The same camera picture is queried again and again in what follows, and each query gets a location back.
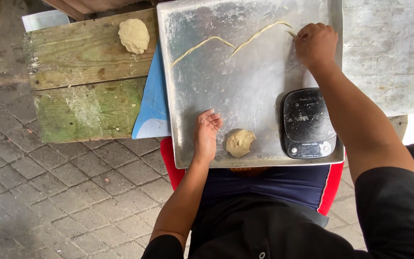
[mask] aluminum tray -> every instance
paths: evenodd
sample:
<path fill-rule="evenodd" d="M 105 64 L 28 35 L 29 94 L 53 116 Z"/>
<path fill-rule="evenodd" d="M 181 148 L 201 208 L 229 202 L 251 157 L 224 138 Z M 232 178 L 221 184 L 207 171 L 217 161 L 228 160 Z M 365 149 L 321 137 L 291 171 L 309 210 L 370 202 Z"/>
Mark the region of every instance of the aluminum tray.
<path fill-rule="evenodd" d="M 209 108 L 222 114 L 217 153 L 211 168 L 322 165 L 341 162 L 344 147 L 322 159 L 291 159 L 281 147 L 282 97 L 302 88 L 305 68 L 296 60 L 290 34 L 308 23 L 331 24 L 339 33 L 336 61 L 342 62 L 343 8 L 340 0 L 179 0 L 157 6 L 167 97 L 177 168 L 187 168 L 193 155 L 196 116 Z M 238 51 L 210 40 L 174 67 L 172 62 L 199 42 L 219 36 L 235 46 L 257 31 L 277 24 Z M 255 133 L 251 152 L 235 158 L 225 149 L 237 129 Z"/>

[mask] ground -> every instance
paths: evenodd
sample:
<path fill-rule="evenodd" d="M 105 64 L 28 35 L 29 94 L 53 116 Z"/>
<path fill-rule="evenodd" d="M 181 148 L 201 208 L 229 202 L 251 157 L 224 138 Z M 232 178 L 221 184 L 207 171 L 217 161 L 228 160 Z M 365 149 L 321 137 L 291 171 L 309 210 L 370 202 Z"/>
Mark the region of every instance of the ground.
<path fill-rule="evenodd" d="M 41 142 L 21 16 L 46 10 L 0 0 L 0 259 L 140 258 L 172 193 L 159 140 Z M 348 167 L 328 215 L 365 249 Z"/>

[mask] person's left hand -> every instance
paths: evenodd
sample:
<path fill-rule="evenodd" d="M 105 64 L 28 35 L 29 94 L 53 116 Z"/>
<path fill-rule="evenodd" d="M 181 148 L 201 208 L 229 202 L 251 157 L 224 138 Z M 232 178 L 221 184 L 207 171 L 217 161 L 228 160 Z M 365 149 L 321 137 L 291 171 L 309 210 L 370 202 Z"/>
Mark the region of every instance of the person's left hand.
<path fill-rule="evenodd" d="M 219 113 L 206 110 L 197 116 L 194 130 L 193 161 L 209 164 L 215 158 L 217 150 L 217 131 L 223 125 Z"/>

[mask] black kitchen scale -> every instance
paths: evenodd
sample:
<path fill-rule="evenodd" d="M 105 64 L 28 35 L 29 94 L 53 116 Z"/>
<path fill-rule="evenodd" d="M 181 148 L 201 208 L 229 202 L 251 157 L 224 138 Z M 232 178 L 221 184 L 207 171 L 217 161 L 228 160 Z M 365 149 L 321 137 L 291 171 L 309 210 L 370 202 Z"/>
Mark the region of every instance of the black kitchen scale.
<path fill-rule="evenodd" d="M 291 91 L 281 110 L 282 147 L 289 157 L 323 158 L 334 151 L 336 133 L 319 88 Z"/>

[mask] dough ball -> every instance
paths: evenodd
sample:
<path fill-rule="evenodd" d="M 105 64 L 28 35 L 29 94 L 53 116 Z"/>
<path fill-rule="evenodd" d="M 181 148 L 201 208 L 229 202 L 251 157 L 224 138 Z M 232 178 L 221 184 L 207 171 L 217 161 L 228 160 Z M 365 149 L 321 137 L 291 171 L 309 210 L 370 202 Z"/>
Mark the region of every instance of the dough ball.
<path fill-rule="evenodd" d="M 129 19 L 119 24 L 119 38 L 127 51 L 142 54 L 148 49 L 150 35 L 146 25 L 138 19 Z"/>
<path fill-rule="evenodd" d="M 250 152 L 250 144 L 256 139 L 253 132 L 240 130 L 228 138 L 226 150 L 235 157 L 241 157 Z"/>

